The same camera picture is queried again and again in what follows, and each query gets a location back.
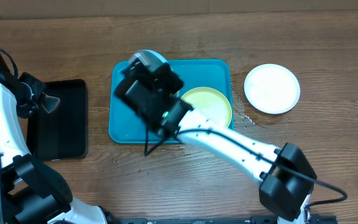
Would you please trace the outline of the grey-green sponge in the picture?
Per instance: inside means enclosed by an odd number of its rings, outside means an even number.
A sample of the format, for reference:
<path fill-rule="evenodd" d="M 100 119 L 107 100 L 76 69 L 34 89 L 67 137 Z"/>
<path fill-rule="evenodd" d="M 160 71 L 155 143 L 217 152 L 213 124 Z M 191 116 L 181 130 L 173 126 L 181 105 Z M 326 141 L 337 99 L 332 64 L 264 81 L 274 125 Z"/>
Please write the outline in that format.
<path fill-rule="evenodd" d="M 53 113 L 59 106 L 61 100 L 55 96 L 49 96 L 44 94 L 44 99 L 42 102 L 42 108 L 47 113 Z"/>

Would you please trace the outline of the yellow plate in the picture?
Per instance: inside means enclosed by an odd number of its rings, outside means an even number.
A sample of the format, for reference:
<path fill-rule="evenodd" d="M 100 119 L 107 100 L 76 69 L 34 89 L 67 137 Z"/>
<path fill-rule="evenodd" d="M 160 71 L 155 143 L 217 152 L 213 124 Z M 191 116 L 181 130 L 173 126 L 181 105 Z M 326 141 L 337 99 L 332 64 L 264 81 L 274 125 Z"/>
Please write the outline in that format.
<path fill-rule="evenodd" d="M 231 124 L 232 106 L 220 91 L 205 86 L 197 87 L 184 93 L 181 99 L 218 125 L 228 128 Z"/>

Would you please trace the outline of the white plate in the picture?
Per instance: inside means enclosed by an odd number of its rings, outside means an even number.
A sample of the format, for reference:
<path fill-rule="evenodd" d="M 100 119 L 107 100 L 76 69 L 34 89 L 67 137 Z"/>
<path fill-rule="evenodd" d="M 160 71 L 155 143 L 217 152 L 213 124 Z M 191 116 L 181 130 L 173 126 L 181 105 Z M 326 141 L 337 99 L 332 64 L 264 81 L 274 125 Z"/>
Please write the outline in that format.
<path fill-rule="evenodd" d="M 248 102 L 267 114 L 282 114 L 298 103 L 300 83 L 289 69 L 277 64 L 263 64 L 253 68 L 244 81 Z"/>

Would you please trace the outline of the light blue plate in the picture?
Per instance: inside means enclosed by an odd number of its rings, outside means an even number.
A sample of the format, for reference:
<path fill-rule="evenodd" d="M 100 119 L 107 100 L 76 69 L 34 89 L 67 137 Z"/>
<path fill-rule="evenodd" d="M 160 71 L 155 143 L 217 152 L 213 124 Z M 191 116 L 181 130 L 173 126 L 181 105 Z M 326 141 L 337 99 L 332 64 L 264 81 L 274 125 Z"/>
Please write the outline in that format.
<path fill-rule="evenodd" d="M 158 52 L 154 50 L 139 50 L 135 53 L 135 56 L 145 64 L 152 64 L 152 63 L 167 63 L 167 59 L 160 55 Z"/>

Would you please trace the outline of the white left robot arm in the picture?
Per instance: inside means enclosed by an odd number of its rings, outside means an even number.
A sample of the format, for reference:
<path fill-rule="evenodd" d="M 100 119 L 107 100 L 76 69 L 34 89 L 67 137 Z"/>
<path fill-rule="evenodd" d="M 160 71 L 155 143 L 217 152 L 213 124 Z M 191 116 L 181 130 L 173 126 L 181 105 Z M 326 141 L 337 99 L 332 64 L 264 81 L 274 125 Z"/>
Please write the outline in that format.
<path fill-rule="evenodd" d="M 119 223 L 103 207 L 75 198 L 66 180 L 29 151 L 19 118 L 28 118 L 48 103 L 46 85 L 29 73 L 10 69 L 0 49 L 0 222 L 1 223 Z"/>

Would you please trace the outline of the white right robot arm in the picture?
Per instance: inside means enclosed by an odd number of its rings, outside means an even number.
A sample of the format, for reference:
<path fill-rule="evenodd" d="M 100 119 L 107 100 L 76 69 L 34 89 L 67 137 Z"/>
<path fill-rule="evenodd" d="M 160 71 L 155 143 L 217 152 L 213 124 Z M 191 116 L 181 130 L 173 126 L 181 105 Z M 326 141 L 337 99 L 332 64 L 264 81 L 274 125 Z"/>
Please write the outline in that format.
<path fill-rule="evenodd" d="M 183 82 L 165 62 L 156 68 L 140 61 L 121 70 L 123 79 L 114 95 L 144 123 L 147 133 L 161 142 L 176 139 L 207 150 L 245 172 L 259 188 L 260 203 L 282 220 L 301 219 L 314 203 L 315 185 L 341 194 L 319 204 L 347 199 L 339 187 L 319 180 L 303 152 L 286 143 L 274 146 L 218 126 L 200 110 L 174 96 Z"/>

